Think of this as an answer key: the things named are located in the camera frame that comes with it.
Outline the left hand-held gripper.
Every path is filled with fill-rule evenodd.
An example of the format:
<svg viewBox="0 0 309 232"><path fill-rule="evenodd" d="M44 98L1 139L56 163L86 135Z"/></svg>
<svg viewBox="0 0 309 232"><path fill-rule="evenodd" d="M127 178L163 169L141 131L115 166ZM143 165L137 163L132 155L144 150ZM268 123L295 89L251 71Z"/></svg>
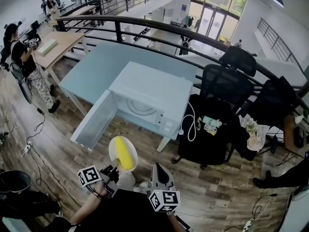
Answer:
<svg viewBox="0 0 309 232"><path fill-rule="evenodd" d="M92 194L94 194L97 198L101 199L101 196L94 190L94 186L98 181L103 181L105 184L105 189L107 191L107 198L113 198L118 191L117 182L119 180L118 176L118 165L119 159L113 159L110 164L100 171L97 170L96 166L90 166L81 169L78 173L78 179L83 188L87 188Z"/></svg>

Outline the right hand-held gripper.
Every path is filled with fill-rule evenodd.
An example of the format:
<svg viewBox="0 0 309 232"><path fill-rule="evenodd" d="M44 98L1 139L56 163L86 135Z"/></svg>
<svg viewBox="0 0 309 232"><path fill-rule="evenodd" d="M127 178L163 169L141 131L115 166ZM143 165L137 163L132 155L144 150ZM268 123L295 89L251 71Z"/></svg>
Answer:
<svg viewBox="0 0 309 232"><path fill-rule="evenodd" d="M161 164L152 169L152 186L147 189L148 200L155 212L173 212L181 204L180 192L173 185L173 175Z"/></svg>

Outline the person's left hand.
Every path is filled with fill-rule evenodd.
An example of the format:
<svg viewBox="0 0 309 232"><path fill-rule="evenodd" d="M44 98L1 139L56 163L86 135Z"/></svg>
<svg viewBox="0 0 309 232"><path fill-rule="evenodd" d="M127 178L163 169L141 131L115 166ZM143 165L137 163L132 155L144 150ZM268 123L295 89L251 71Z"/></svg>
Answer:
<svg viewBox="0 0 309 232"><path fill-rule="evenodd" d="M105 184L103 181L98 181L96 184L95 184L95 187L94 187L94 190L95 192L98 194L98 196L105 196L107 195L107 191L105 189Z"/></svg>

